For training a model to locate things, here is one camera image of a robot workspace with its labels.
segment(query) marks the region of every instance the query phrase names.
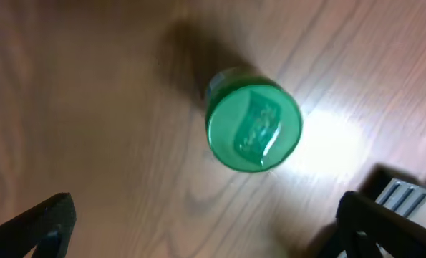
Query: wooden surface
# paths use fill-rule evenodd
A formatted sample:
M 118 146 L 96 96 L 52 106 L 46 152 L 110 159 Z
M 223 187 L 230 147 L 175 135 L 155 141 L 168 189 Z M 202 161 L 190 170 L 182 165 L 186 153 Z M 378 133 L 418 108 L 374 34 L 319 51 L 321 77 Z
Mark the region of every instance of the wooden surface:
M 205 139 L 242 62 L 304 113 L 269 173 Z M 425 177 L 426 0 L 0 0 L 0 223 L 69 191 L 68 257 L 296 256 L 376 162 Z

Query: wood grain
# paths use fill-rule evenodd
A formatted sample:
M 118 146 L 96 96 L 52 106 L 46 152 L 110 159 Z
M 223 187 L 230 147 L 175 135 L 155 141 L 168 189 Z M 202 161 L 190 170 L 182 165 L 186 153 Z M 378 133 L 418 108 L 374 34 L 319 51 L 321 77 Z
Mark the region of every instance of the wood grain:
M 201 92 L 253 65 L 304 113 L 236 173 Z M 426 171 L 426 0 L 0 0 L 0 223 L 60 191 L 68 257 L 289 257 L 382 162 Z

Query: green cup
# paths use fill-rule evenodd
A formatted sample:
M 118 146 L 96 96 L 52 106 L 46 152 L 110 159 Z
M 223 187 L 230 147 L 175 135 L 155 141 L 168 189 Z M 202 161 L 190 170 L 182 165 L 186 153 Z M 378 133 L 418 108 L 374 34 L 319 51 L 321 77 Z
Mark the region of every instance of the green cup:
M 237 171 L 267 171 L 284 161 L 301 137 L 295 100 L 252 69 L 218 73 L 206 92 L 206 133 L 211 150 Z

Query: green plastic cup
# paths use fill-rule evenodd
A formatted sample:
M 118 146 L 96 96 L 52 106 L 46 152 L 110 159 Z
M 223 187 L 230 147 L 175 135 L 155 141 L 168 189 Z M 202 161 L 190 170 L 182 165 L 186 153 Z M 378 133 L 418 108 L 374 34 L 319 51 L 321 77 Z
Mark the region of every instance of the green plastic cup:
M 208 86 L 206 101 L 210 148 L 236 171 L 267 171 L 283 162 L 300 140 L 299 106 L 255 70 L 234 67 L 220 72 Z

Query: green bottle cap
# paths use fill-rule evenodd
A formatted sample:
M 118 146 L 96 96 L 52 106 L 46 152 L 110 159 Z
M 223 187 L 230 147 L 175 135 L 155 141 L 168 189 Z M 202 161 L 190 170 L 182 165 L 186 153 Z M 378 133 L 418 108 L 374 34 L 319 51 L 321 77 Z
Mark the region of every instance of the green bottle cap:
M 300 140 L 302 119 L 294 99 L 274 85 L 247 85 L 210 112 L 208 142 L 223 164 L 261 172 L 284 161 Z

